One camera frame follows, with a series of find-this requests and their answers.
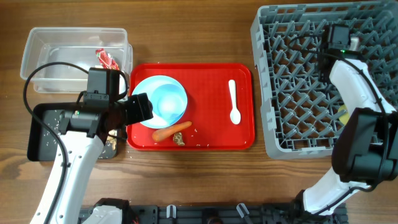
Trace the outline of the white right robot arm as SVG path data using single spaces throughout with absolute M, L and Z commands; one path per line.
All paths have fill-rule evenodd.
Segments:
M 291 204 L 290 217 L 320 219 L 357 192 L 372 192 L 397 177 L 397 110 L 373 82 L 359 52 L 317 51 L 322 72 L 336 87 L 349 119 L 332 150 L 331 168 Z

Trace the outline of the grey dishwasher rack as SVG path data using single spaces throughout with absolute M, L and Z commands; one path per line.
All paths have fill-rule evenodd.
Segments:
M 273 159 L 329 156 L 343 130 L 343 101 L 318 79 L 313 54 L 332 24 L 349 26 L 380 92 L 397 104 L 396 1 L 262 6 L 250 31 L 264 141 Z

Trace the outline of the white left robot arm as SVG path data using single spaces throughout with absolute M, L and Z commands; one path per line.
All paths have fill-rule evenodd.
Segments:
M 32 223 L 75 223 L 91 171 L 109 132 L 153 117 L 145 93 L 122 102 L 42 103 L 30 113 L 32 121 L 46 129 L 58 144 Z

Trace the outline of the black waste tray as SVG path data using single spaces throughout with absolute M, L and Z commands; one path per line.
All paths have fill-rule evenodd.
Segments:
M 58 134 L 60 115 L 64 109 L 69 109 L 71 105 L 72 103 L 41 103 L 33 109 L 33 112 Z M 99 158 L 111 159 L 115 157 L 118 149 L 117 144 L 117 139 L 107 141 Z M 35 119 L 32 119 L 27 147 L 28 160 L 32 162 L 53 161 L 57 148 L 58 144 L 53 136 Z

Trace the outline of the brown ginger piece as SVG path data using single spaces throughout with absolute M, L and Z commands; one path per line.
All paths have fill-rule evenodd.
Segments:
M 184 146 L 183 135 L 181 132 L 177 132 L 173 136 L 173 142 L 178 146 Z

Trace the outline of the red serving tray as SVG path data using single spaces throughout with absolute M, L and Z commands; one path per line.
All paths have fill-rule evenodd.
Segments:
M 161 142 L 152 139 L 153 129 L 143 124 L 126 128 L 127 143 L 141 151 L 229 151 L 245 150 L 254 142 L 255 121 L 252 93 L 252 75 L 241 63 L 147 63 L 131 72 L 130 84 L 155 75 L 176 79 L 187 92 L 187 110 L 181 120 L 192 125 L 182 130 L 184 146 L 176 145 L 172 138 Z M 241 121 L 231 122 L 232 109 L 228 81 L 236 82 L 237 108 Z

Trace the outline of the white plastic spoon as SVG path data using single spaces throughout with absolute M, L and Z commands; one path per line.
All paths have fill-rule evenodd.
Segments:
M 229 80 L 228 86 L 229 86 L 229 94 L 231 97 L 231 105 L 232 105 L 232 109 L 231 109 L 229 116 L 230 116 L 231 122 L 233 124 L 237 125 L 241 121 L 241 113 L 239 112 L 239 110 L 237 108 L 236 82 L 234 80 Z

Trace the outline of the orange carrot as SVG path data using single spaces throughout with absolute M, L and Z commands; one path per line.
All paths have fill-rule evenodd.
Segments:
M 168 137 L 170 137 L 171 135 L 174 135 L 177 132 L 180 132 L 184 129 L 189 128 L 191 125 L 192 125 L 191 121 L 186 121 L 186 122 L 183 122 L 180 124 L 175 124 L 175 125 L 169 126 L 167 128 L 158 129 L 153 132 L 152 139 L 155 142 L 163 141 L 163 140 L 167 139 Z

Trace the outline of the clear plastic waste bin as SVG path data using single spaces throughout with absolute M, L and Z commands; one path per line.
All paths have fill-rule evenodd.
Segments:
M 20 77 L 27 79 L 38 67 L 67 62 L 85 70 L 100 67 L 96 51 L 104 49 L 126 73 L 133 68 L 133 49 L 123 28 L 35 27 L 28 36 Z M 39 93 L 79 93 L 86 89 L 87 74 L 65 65 L 52 65 L 31 79 Z

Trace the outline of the red snack wrapper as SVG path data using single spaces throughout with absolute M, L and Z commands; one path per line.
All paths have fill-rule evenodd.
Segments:
M 111 54 L 105 51 L 105 49 L 98 49 L 95 51 L 95 54 L 103 68 L 119 70 L 118 63 Z

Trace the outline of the light blue bowl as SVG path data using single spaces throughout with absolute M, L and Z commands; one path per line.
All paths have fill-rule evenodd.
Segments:
M 181 85 L 167 83 L 157 87 L 150 98 L 154 113 L 171 123 L 183 114 L 187 107 L 187 94 Z

